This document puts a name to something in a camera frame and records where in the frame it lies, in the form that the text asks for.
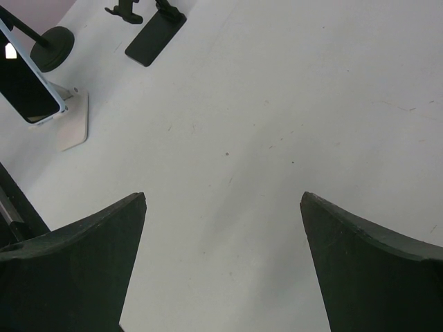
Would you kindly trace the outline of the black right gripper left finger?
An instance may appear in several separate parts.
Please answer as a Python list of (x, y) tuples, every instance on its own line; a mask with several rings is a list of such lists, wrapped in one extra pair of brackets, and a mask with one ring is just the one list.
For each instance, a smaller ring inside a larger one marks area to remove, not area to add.
[(1, 249), (2, 331), (121, 331), (146, 215), (133, 193)]

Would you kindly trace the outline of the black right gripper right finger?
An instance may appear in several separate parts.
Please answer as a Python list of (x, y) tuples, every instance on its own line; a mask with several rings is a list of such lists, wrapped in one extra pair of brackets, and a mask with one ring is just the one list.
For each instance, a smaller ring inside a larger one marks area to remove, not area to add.
[(310, 192), (300, 211), (331, 331), (442, 330), (442, 247)]

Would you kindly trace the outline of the light blue cased smartphone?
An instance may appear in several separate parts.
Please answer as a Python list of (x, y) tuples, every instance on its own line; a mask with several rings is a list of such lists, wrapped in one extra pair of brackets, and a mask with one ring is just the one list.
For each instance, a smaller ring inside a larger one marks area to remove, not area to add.
[(1, 94), (28, 124), (46, 122), (69, 108), (1, 22)]

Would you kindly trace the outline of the black round-base phone holder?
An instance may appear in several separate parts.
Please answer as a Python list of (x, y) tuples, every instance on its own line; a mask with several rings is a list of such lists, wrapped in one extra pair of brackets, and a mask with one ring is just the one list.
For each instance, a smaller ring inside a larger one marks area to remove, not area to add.
[(53, 71), (60, 66), (73, 50), (75, 37), (68, 28), (56, 26), (40, 35), (3, 6), (1, 6), (1, 20), (9, 31), (18, 28), (35, 42), (30, 58), (43, 73)]

